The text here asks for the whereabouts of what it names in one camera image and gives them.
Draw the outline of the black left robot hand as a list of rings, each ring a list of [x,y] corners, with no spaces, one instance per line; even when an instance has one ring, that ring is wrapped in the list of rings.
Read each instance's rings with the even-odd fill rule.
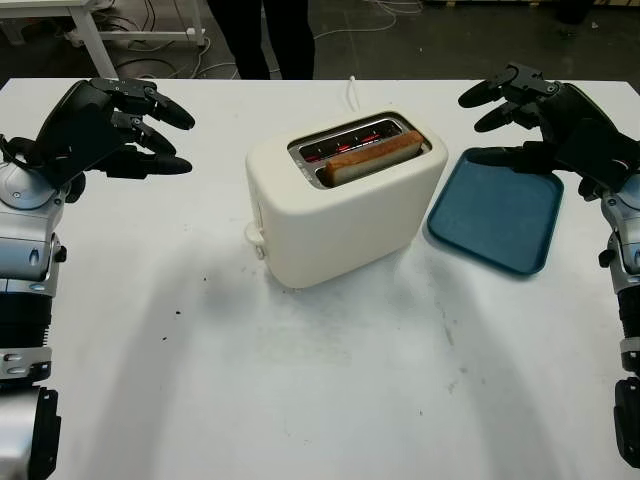
[[[147,116],[180,130],[195,126],[153,82],[80,80],[46,118],[25,158],[53,188],[66,191],[67,203],[83,194],[88,171],[134,180],[191,172],[191,163],[145,123]]]

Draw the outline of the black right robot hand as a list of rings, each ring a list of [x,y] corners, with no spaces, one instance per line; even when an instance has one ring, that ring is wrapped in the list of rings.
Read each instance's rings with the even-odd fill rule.
[[[475,123],[477,132],[515,123],[539,129],[541,139],[520,146],[477,148],[471,152],[471,162],[523,174],[574,172],[581,177],[579,194],[587,201],[620,192],[638,173],[639,142],[621,133],[577,86],[547,81],[539,70],[510,63],[464,92],[458,104],[473,108],[498,100],[502,104]]]

